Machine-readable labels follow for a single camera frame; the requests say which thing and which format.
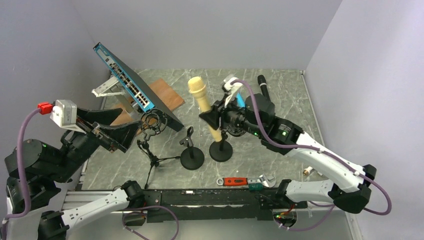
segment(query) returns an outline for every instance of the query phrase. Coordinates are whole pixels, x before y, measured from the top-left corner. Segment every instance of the tripod stand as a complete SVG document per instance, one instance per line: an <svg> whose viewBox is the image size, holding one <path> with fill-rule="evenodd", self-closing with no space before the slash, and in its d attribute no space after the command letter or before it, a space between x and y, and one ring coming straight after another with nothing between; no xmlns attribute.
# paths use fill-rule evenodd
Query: tripod stand
<svg viewBox="0 0 424 240"><path fill-rule="evenodd" d="M150 173L152 172L153 167L157 168L159 166L159 163L165 160L180 159L180 156L158 158L156 155L154 155L150 151L149 143L147 140L141 141L140 139L138 139L137 146L141 151L143 151L148 156L148 159L150 160L150 169L148 170L147 180L146 180L146 184L144 185L144 189L147 189L149 187L148 183L149 183Z"/></svg>
<svg viewBox="0 0 424 240"><path fill-rule="evenodd" d="M146 184L144 185L144 189L147 189L149 187L149 178L153 167L158 167L159 163L165 160L179 159L180 156L158 158L149 149L148 141L150 137L160 134L168 125L168 118L163 111L156 108L148 110L141 115L141 120L143 121L142 130L144 137L143 141L140 139L137 140L137 146L150 160L150 169L148 170Z"/></svg>

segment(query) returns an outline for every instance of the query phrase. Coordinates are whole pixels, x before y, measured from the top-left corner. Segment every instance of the gray wall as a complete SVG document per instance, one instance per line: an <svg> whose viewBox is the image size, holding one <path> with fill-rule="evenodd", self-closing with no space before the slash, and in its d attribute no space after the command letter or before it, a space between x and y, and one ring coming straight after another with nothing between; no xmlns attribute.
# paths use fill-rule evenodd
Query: gray wall
<svg viewBox="0 0 424 240"><path fill-rule="evenodd" d="M93 51L95 45L69 0L3 0L0 3L0 217L6 214L8 176L3 159L17 144L25 116L40 102L71 99L98 109L91 89L108 71ZM59 147L63 131L48 115L37 115L25 139Z"/></svg>
<svg viewBox="0 0 424 240"><path fill-rule="evenodd" d="M377 167L388 216L358 215L365 239L424 236L424 3L344 0L306 69L330 149ZM376 188L369 207L384 211Z"/></svg>
<svg viewBox="0 0 424 240"><path fill-rule="evenodd" d="M306 69L341 0L72 0L132 68Z"/></svg>

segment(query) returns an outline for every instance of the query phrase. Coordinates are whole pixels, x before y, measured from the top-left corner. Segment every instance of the marble floor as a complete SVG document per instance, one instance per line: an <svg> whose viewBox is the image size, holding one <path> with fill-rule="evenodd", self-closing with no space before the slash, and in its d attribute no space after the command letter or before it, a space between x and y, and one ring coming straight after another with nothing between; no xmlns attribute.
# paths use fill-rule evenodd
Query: marble floor
<svg viewBox="0 0 424 240"><path fill-rule="evenodd" d="M250 83L255 93L260 93L257 76L262 74L267 80L269 94L275 104L275 114L293 121L321 143L317 122L299 70L144 69L136 71L148 84L159 78L164 79L185 100L185 103L174 113L186 128L194 127L192 140L205 155L202 167L193 171L183 168L179 160L162 162L159 167L152 170L149 180L150 189L219 188L220 186L216 184L218 178L255 178L261 174L276 177L276 187L283 179L296 181L324 179L315 171L307 177L303 176L302 171L307 167L305 164L297 159L267 150L256 137L249 134L238 138L230 136L228 141L233 147L232 158L226 162L214 161L209 156L208 150L213 139L207 124L199 119L198 105L188 92L188 80L201 76L207 85L209 101L213 103L223 96L221 89L223 79L229 74L234 74ZM241 95L245 99L248 95L247 90L242 89ZM116 98L108 97L104 107L111 108L117 102ZM185 135L185 130L175 132L168 128L151 138L150 150L159 158L178 156L185 149L179 145L179 141ZM127 180L135 180L144 186L149 168L149 159L139 150L135 140L126 153L120 151L109 153L100 147L89 159L82 189L111 190Z"/></svg>

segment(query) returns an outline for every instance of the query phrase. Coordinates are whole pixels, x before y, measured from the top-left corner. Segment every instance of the cable connector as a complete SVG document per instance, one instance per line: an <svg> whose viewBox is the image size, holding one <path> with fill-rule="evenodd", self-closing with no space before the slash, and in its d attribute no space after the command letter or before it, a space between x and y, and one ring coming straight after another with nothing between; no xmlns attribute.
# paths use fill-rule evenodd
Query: cable connector
<svg viewBox="0 0 424 240"><path fill-rule="evenodd" d="M46 115L52 112L53 110L53 104L48 103L48 102L40 102L37 105L37 108L41 109L40 114L41 115Z"/></svg>

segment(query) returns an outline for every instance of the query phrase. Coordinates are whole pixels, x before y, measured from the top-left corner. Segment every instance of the wrench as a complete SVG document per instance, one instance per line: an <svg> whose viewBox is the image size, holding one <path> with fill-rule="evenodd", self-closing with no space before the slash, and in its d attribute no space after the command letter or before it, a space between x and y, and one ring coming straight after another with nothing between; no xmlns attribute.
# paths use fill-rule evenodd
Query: wrench
<svg viewBox="0 0 424 240"><path fill-rule="evenodd" d="M243 186L248 184L262 184L264 187L272 188L276 185L276 178L273 176L266 176L262 174L259 178L247 178L247 177L224 177L218 178L216 184L220 186Z"/></svg>

